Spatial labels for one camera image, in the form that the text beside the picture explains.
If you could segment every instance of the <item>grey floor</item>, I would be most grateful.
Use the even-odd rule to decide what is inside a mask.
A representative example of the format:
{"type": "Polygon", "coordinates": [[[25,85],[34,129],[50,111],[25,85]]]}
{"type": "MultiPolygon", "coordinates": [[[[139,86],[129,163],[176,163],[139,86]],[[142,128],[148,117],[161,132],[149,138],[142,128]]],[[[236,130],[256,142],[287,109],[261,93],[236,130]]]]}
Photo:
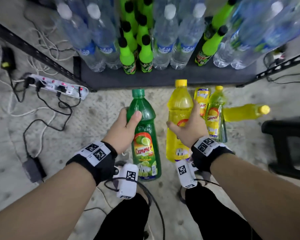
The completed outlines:
{"type": "MultiPolygon", "coordinates": [[[[34,41],[35,35],[31,37],[26,33],[31,24],[22,17],[24,1],[7,0],[7,5],[4,8],[7,14],[13,12],[15,18],[8,18],[9,15],[4,15],[0,11],[0,22],[31,44],[34,44],[36,41],[34,41]]],[[[36,7],[32,7],[29,16],[35,18],[38,25],[51,25],[48,18],[49,15],[47,17],[46,12],[38,11],[36,7]]],[[[55,34],[54,40],[60,40],[60,35],[55,34]]],[[[17,49],[14,50],[17,58],[17,71],[14,76],[18,78],[24,72],[35,73],[36,71],[26,62],[27,55],[17,49]]],[[[70,54],[61,54],[60,57],[64,58],[70,54]]],[[[60,62],[60,64],[72,71],[71,60],[60,62]]],[[[294,72],[300,72],[300,65],[284,71],[280,75],[294,72]]],[[[59,74],[54,77],[65,82],[68,81],[59,74]]],[[[8,81],[7,76],[3,72],[1,73],[1,79],[8,81]]],[[[296,81],[298,79],[300,80],[300,77],[287,77],[282,81],[296,81]]],[[[193,94],[194,89],[194,87],[189,88],[191,94],[193,94]]],[[[179,202],[176,197],[180,183],[175,166],[165,158],[167,132],[165,122],[168,118],[166,104],[172,91],[172,87],[147,88],[145,90],[146,99],[150,102],[157,115],[155,126],[162,164],[161,178],[145,185],[152,192],[161,207],[166,224],[167,239],[201,239],[199,228],[193,221],[187,207],[179,202]]],[[[258,120],[226,124],[227,145],[244,160],[266,170],[267,164],[275,160],[275,154],[271,137],[263,134],[260,126],[269,119],[282,119],[300,115],[300,84],[277,85],[261,80],[245,88],[226,87],[224,93],[228,98],[227,106],[240,106],[246,103],[270,105],[271,113],[258,120]]],[[[33,115],[11,117],[5,112],[10,94],[10,88],[0,83],[0,210],[37,187],[37,185],[30,183],[21,167],[21,162],[26,160],[22,133],[32,120],[42,118],[47,121],[52,116],[52,111],[40,110],[33,115]]],[[[54,94],[46,91],[41,91],[40,94],[48,104],[56,107],[57,99],[54,94]]],[[[70,104],[77,102],[77,100],[69,97],[64,99],[70,104]]],[[[64,132],[47,129],[44,134],[43,150],[39,157],[48,177],[62,169],[73,153],[81,147],[93,140],[102,139],[116,120],[120,109],[128,106],[131,100],[131,90],[129,89],[102,90],[97,93],[91,93],[82,101],[80,106],[74,109],[73,116],[64,132]]],[[[33,88],[28,89],[25,101],[22,104],[14,105],[14,114],[16,115],[44,106],[36,97],[33,88]]],[[[52,125],[61,126],[64,120],[64,116],[58,115],[52,122],[52,125]]],[[[36,154],[39,149],[39,135],[42,129],[43,125],[38,123],[33,125],[27,133],[28,147],[32,155],[36,154]]],[[[119,159],[131,161],[131,149],[126,152],[125,156],[120,155],[119,159]]],[[[216,194],[217,198],[224,205],[240,214],[221,188],[213,185],[208,185],[207,187],[216,194]]],[[[99,185],[99,188],[104,192],[109,205],[106,203],[100,190],[96,189],[87,208],[101,207],[106,212],[110,212],[110,207],[115,207],[120,200],[116,198],[114,192],[107,190],[102,184],[99,185]]],[[[69,239],[93,239],[104,217],[104,213],[99,210],[83,213],[69,239]]],[[[151,207],[148,223],[154,238],[161,239],[162,226],[155,206],[151,207]]]]}

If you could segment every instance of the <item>barcode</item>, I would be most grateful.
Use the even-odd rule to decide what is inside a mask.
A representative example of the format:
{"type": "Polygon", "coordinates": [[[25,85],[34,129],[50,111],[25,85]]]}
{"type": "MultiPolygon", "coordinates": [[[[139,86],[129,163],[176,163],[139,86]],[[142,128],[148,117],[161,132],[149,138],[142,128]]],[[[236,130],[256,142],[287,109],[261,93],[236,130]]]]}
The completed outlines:
{"type": "Polygon", "coordinates": [[[152,176],[157,175],[156,166],[155,165],[151,166],[151,169],[152,169],[152,176]]]}

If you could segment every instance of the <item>black pants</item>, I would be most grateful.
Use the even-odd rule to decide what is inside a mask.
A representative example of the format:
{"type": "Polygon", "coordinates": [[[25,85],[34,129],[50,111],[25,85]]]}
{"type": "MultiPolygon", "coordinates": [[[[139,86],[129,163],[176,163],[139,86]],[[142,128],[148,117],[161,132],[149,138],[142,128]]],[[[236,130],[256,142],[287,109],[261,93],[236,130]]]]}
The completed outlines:
{"type": "MultiPolygon", "coordinates": [[[[201,186],[200,183],[185,191],[185,201],[204,240],[261,239],[247,221],[224,206],[211,190],[201,186]]],[[[148,215],[148,204],[137,193],[134,198],[120,202],[106,216],[94,239],[114,239],[112,237],[120,236],[120,239],[143,240],[148,215]],[[131,219],[124,220],[123,216],[130,216],[134,220],[137,216],[138,220],[133,221],[132,225],[131,219]]]]}

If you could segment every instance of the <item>finger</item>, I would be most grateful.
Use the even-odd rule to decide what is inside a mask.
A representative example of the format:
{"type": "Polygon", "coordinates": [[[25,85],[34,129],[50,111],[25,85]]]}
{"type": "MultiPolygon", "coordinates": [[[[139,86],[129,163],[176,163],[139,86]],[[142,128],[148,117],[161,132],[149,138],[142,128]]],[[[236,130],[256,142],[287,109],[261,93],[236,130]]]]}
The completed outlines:
{"type": "Polygon", "coordinates": [[[117,118],[117,122],[119,125],[126,126],[127,125],[127,108],[122,108],[120,110],[119,116],[117,118]]]}
{"type": "Polygon", "coordinates": [[[134,114],[131,116],[131,119],[129,120],[128,124],[127,124],[127,128],[129,130],[135,130],[138,123],[140,122],[142,118],[142,113],[140,111],[136,111],[134,112],[134,114]]]}
{"type": "Polygon", "coordinates": [[[200,116],[200,104],[197,101],[193,100],[193,108],[191,110],[189,120],[192,120],[197,116],[200,116]]]}
{"type": "Polygon", "coordinates": [[[170,130],[172,130],[173,133],[176,134],[176,136],[178,137],[180,132],[181,132],[181,128],[179,126],[177,126],[176,124],[174,124],[171,121],[167,122],[167,126],[170,130]]]}

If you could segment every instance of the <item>power strip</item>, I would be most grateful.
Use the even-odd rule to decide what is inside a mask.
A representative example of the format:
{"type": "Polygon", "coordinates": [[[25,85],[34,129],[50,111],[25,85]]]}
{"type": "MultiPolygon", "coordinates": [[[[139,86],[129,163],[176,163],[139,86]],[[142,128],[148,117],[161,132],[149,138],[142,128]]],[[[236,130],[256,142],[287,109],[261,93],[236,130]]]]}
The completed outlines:
{"type": "Polygon", "coordinates": [[[45,86],[41,89],[52,91],[52,92],[61,92],[61,94],[68,95],[73,98],[81,98],[84,100],[86,96],[89,94],[89,90],[86,87],[70,84],[67,82],[59,81],[56,79],[52,79],[46,76],[40,76],[36,74],[29,74],[28,77],[32,77],[35,81],[29,84],[29,86],[36,87],[36,83],[41,81],[45,86]]]}

